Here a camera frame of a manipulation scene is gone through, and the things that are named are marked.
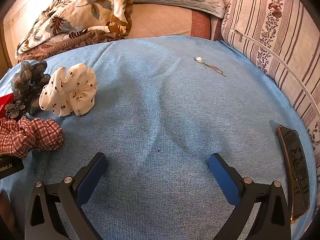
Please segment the red plaid scrunchie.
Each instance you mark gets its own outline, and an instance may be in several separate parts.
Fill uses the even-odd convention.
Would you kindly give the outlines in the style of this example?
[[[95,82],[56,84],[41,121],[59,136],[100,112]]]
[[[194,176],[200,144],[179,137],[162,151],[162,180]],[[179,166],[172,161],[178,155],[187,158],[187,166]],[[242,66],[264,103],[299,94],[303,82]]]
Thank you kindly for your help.
[[[1,155],[24,159],[32,150],[58,150],[63,141],[62,128],[53,119],[1,119]]]

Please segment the white dotted scrunchie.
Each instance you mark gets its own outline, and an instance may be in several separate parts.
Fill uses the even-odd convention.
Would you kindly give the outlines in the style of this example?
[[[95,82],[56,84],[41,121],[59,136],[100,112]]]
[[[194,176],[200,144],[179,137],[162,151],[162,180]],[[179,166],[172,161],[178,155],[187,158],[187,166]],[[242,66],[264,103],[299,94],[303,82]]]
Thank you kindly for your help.
[[[94,70],[84,63],[73,65],[69,70],[61,66],[42,89],[40,109],[61,117],[71,113],[85,115],[95,104],[97,88]]]

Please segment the black smartphone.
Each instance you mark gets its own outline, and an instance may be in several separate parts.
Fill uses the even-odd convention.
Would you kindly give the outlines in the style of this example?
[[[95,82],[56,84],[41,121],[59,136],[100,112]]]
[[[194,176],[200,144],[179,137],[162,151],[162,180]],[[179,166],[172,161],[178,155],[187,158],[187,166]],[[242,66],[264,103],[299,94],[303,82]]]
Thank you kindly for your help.
[[[288,188],[290,223],[304,215],[310,206],[308,167],[296,130],[278,126],[276,135],[283,153]]]

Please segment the red tray box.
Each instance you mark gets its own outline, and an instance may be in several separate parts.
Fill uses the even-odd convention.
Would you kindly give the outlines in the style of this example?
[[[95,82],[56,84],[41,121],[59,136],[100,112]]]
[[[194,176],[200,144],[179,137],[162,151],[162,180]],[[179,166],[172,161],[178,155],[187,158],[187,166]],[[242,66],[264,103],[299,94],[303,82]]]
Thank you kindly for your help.
[[[5,117],[5,106],[13,103],[14,94],[7,94],[5,96],[0,97],[0,119]]]

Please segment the blue bed cloth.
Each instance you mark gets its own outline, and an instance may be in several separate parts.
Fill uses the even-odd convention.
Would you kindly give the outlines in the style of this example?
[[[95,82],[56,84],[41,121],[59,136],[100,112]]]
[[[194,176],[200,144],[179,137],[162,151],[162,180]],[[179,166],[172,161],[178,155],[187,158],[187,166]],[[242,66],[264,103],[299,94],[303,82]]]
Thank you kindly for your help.
[[[317,199],[307,129],[275,82],[222,42],[163,36],[101,43],[47,59],[47,73],[84,63],[97,77],[94,107],[55,116],[65,141],[30,152],[1,180],[24,228],[33,185],[73,176],[102,152],[107,168],[83,210],[103,239],[213,239],[233,211],[208,167],[218,153],[256,183],[287,185],[276,136],[295,129],[307,158],[310,209],[292,226],[298,239]]]

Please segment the floral leaf blanket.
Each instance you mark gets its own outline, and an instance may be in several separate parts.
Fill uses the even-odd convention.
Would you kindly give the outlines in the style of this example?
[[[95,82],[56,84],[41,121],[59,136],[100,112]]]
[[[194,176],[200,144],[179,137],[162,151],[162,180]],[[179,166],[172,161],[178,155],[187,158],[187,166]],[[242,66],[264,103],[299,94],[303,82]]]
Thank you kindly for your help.
[[[70,49],[119,40],[132,27],[133,0],[54,0],[17,45],[15,57],[42,60]]]

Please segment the pink quilted mattress cover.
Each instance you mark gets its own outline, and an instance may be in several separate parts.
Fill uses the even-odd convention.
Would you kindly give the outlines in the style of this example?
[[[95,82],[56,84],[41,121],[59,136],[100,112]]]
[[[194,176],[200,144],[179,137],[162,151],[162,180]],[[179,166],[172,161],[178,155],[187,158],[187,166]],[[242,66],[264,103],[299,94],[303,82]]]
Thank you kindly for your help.
[[[135,4],[131,10],[130,38],[184,35],[209,39],[210,18],[206,12],[157,4]]]

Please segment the striped floral pillow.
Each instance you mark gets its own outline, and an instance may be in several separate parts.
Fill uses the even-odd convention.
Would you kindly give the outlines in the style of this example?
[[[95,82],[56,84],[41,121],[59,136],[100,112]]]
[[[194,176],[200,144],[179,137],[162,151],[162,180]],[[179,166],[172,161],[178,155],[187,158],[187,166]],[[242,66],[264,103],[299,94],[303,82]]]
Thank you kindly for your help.
[[[300,0],[230,0],[224,41],[271,77],[319,157],[319,30]]]

